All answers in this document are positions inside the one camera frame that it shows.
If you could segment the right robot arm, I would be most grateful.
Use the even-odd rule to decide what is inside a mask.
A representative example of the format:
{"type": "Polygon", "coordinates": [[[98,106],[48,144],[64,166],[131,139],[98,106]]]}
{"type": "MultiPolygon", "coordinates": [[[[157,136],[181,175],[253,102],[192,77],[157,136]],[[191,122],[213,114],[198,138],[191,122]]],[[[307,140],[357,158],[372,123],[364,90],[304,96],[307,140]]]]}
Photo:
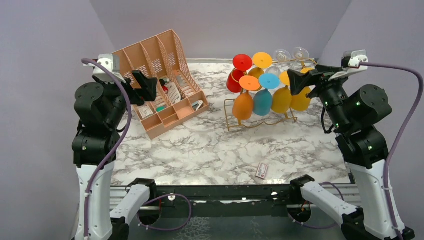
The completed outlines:
{"type": "Polygon", "coordinates": [[[347,240],[412,240],[415,233],[403,223],[390,183],[394,150],[375,127],[392,112],[389,98],[384,89],[373,84],[352,95],[343,88],[350,76],[371,66],[365,50],[354,50],[343,54],[340,67],[317,65],[306,73],[288,70],[293,96],[313,86],[307,97],[323,103],[343,160],[355,179],[361,205],[345,202],[309,175],[292,180],[288,196],[292,203],[316,205],[340,226],[347,240]]]}

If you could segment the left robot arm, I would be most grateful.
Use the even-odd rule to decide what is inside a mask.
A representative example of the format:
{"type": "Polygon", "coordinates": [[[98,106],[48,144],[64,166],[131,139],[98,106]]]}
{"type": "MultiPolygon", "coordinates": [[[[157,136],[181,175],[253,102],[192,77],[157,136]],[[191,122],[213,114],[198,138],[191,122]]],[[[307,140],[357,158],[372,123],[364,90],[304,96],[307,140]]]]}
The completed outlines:
{"type": "Polygon", "coordinates": [[[132,88],[131,80],[121,75],[119,56],[113,53],[100,54],[93,60],[84,58],[82,63],[93,67],[93,81],[80,86],[75,93],[74,110],[79,116],[72,142],[79,181],[75,239],[126,240],[140,207],[157,200],[157,186],[153,179],[137,178],[118,206],[110,208],[117,148],[129,130],[128,126],[119,129],[119,123],[125,113],[131,112],[132,105],[155,100],[153,86],[158,81],[135,71],[133,74],[142,87],[132,88]]]}

